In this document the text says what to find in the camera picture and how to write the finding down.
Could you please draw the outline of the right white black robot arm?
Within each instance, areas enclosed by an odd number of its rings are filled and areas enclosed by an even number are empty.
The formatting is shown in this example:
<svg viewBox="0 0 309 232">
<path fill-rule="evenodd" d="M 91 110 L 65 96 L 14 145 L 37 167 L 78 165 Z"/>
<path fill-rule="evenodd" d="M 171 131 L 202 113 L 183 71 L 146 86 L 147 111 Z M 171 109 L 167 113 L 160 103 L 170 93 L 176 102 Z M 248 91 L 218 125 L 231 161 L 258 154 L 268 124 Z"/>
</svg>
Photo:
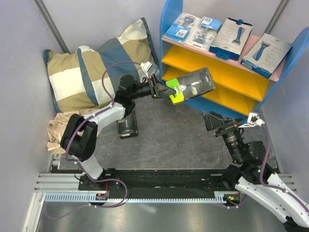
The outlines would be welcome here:
<svg viewBox="0 0 309 232">
<path fill-rule="evenodd" d="M 295 194 L 267 163 L 270 144 L 261 141 L 245 143 L 245 128 L 262 127 L 265 121 L 250 112 L 247 122 L 241 118 L 227 118 L 215 112 L 203 113 L 207 131 L 222 137 L 233 164 L 222 174 L 221 184 L 226 190 L 236 189 L 268 209 L 288 232 L 309 230 L 309 205 Z"/>
</svg>

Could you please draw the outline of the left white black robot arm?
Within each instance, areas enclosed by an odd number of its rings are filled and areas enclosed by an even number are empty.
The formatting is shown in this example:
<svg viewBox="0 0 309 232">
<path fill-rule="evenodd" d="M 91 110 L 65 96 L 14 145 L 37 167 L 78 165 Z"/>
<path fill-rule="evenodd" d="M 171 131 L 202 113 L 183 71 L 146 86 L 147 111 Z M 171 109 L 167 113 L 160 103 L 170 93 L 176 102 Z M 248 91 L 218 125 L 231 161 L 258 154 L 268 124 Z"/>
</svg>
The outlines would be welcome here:
<svg viewBox="0 0 309 232">
<path fill-rule="evenodd" d="M 134 100 L 137 98 L 151 96 L 159 99 L 175 93 L 174 89 L 161 83 L 154 74 L 144 83 L 126 74 L 120 78 L 115 98 L 110 104 L 88 116 L 73 114 L 69 118 L 60 146 L 89 176 L 89 185 L 95 190 L 101 190 L 106 185 L 106 178 L 102 176 L 103 168 L 94 155 L 98 131 L 128 116 L 134 110 Z"/>
</svg>

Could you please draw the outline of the Harry's razor pack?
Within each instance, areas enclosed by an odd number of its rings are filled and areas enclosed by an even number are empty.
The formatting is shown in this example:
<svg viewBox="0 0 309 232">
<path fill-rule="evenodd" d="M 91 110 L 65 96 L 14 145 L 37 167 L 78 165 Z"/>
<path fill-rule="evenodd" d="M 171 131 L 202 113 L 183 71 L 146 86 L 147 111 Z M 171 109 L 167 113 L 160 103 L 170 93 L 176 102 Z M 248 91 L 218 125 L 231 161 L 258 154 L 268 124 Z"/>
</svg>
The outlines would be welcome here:
<svg viewBox="0 0 309 232">
<path fill-rule="evenodd" d="M 238 61 L 253 29 L 242 19 L 227 18 L 213 40 L 209 52 L 222 59 Z"/>
<path fill-rule="evenodd" d="M 243 57 L 241 64 L 269 79 L 292 47 L 291 43 L 265 33 Z"/>
</svg>

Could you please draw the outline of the blue Gillette razor blister pack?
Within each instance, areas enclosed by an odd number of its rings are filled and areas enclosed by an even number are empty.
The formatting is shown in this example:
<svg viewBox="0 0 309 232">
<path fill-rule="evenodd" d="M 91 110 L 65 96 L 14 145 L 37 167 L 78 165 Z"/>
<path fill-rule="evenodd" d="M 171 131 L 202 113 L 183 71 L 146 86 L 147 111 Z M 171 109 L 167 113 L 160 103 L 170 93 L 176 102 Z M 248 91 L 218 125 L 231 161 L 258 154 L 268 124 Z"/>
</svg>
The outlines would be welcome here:
<svg viewBox="0 0 309 232">
<path fill-rule="evenodd" d="M 201 20 L 200 17 L 192 14 L 181 13 L 163 37 L 184 44 Z"/>
</svg>

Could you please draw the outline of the black green razor box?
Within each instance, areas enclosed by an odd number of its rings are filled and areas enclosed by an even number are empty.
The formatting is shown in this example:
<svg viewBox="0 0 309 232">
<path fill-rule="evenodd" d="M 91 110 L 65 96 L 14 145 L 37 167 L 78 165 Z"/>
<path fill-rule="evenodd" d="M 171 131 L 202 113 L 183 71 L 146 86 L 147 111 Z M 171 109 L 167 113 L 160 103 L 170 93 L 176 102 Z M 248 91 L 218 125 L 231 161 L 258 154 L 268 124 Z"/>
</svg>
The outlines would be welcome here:
<svg viewBox="0 0 309 232">
<path fill-rule="evenodd" d="M 117 130 L 121 139 L 137 137 L 139 135 L 136 114 L 134 110 L 127 117 L 117 121 Z"/>
<path fill-rule="evenodd" d="M 208 67 L 173 78 L 167 81 L 166 85 L 176 91 L 175 94 L 169 95 L 173 104 L 186 102 L 215 90 L 215 84 Z"/>
</svg>

